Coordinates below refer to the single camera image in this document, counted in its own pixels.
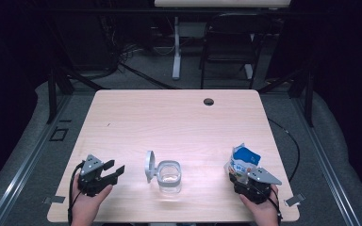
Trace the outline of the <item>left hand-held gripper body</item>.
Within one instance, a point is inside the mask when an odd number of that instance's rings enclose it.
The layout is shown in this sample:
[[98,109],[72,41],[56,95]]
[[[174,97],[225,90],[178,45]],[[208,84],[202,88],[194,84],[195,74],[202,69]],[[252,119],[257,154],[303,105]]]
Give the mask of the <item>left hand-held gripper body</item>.
[[87,156],[78,178],[78,189],[85,195],[94,197],[107,183],[101,177],[105,163],[92,154]]

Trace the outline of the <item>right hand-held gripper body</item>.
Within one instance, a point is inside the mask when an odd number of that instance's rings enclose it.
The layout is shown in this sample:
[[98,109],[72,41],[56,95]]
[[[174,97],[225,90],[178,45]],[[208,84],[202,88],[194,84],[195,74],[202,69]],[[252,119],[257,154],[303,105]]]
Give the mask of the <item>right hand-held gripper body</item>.
[[282,182],[264,168],[252,169],[248,173],[248,180],[234,186],[234,191],[244,195],[255,204],[265,202],[271,195],[272,185],[281,185]]

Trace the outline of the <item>blue and white pouch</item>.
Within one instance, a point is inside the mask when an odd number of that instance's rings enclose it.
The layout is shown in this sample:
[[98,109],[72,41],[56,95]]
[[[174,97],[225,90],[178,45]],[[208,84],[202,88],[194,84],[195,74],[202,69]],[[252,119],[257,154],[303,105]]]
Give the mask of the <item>blue and white pouch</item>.
[[234,147],[229,160],[224,165],[224,171],[234,174],[239,182],[248,180],[248,173],[257,168],[261,156],[248,149],[244,143]]

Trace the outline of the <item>clear jar with grey lid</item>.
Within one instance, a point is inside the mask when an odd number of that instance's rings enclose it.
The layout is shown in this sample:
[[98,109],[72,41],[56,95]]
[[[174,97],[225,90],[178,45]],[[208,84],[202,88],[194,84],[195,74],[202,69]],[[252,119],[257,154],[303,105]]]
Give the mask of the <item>clear jar with grey lid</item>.
[[181,191],[182,170],[177,161],[164,160],[156,163],[153,151],[146,153],[144,172],[147,183],[156,178],[159,190],[164,193],[179,193]]

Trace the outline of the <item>person's right hand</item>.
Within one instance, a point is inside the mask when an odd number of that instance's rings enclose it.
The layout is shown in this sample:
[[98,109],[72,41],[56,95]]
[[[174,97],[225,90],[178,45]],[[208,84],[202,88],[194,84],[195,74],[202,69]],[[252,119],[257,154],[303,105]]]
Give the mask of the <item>person's right hand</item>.
[[255,204],[244,195],[239,196],[242,203],[252,212],[257,226],[279,226],[278,211],[278,188],[271,186],[271,195],[268,200],[261,204]]

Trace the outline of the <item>person's left hand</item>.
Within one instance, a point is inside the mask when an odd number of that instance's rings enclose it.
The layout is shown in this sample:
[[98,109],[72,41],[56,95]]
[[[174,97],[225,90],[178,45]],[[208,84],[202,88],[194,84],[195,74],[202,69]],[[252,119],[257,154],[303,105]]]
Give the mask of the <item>person's left hand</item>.
[[79,174],[76,174],[73,182],[73,220],[71,226],[91,226],[98,214],[100,205],[110,194],[113,185],[108,185],[94,197],[89,197],[80,193],[78,177]]

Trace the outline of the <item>grey tape tab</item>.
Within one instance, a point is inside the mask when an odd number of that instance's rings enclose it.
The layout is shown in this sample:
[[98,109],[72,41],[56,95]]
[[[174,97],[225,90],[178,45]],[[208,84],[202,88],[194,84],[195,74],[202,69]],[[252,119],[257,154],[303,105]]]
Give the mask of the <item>grey tape tab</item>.
[[293,197],[284,200],[284,204],[288,207],[299,205],[302,201],[305,200],[305,196],[302,193],[296,194]]
[[51,196],[45,197],[43,203],[45,204],[52,204],[52,203],[64,203],[65,198],[62,196]]

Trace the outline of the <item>black metal stand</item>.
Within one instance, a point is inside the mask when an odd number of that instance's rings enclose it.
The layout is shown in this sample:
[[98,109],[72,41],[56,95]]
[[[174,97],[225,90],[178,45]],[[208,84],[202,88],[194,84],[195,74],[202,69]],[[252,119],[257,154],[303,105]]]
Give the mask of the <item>black metal stand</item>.
[[292,85],[288,90],[288,96],[290,98],[298,98],[302,92],[304,94],[304,119],[310,127],[313,127],[312,121],[312,104],[314,94],[314,74],[308,69],[299,69],[293,73],[290,73],[284,77],[276,79],[274,82],[258,90],[260,94],[267,93],[281,84],[292,79]]
[[49,100],[49,117],[47,123],[51,123],[57,115],[58,103],[57,103],[57,88],[59,88],[63,94],[72,95],[74,92],[74,86],[70,79],[73,78],[82,84],[90,87],[94,90],[101,90],[104,87],[90,81],[87,77],[84,77],[80,73],[71,70],[68,67],[55,67],[51,70],[48,77],[48,100]]

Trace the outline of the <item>white-legged desk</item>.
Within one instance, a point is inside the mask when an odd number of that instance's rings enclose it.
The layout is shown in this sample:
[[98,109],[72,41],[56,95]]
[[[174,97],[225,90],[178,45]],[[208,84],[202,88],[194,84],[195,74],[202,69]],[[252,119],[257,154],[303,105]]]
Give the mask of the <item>white-legged desk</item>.
[[[288,8],[292,0],[155,0],[155,6],[162,9],[231,9],[231,8]],[[201,38],[204,35],[203,22],[185,22],[174,16],[174,59],[173,80],[181,73],[181,37]]]

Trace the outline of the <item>black folding chair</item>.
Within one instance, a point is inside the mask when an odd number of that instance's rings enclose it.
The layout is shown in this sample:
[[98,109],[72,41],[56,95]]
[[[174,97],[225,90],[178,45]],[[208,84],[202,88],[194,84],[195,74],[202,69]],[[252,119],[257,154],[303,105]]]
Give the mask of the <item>black folding chair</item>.
[[205,27],[203,51],[199,69],[200,87],[206,80],[206,64],[239,64],[244,68],[251,65],[253,87],[263,41],[270,33],[272,19],[265,14],[220,13],[212,17]]

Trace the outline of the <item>aluminium floor rail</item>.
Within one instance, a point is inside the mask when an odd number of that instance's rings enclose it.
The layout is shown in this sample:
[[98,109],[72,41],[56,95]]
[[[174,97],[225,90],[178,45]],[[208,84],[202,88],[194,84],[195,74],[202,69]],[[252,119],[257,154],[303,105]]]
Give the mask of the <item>aluminium floor rail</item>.
[[76,137],[77,117],[71,113],[73,98],[64,96],[58,113],[47,124],[47,103],[37,105],[7,164],[0,172],[0,226],[61,226],[48,220]]
[[338,179],[333,166],[321,144],[321,141],[315,131],[313,126],[310,126],[306,121],[304,116],[304,107],[299,99],[291,99],[291,102],[297,111],[298,118],[303,125],[303,128],[307,132],[309,139],[314,147],[314,153],[317,158],[317,162],[320,166],[321,173],[329,186],[329,189],[334,197],[334,200],[337,204],[340,214],[342,215],[346,226],[362,226],[360,220],[355,213],[351,202],[348,199],[348,196],[345,192],[344,187],[342,186],[340,180]]

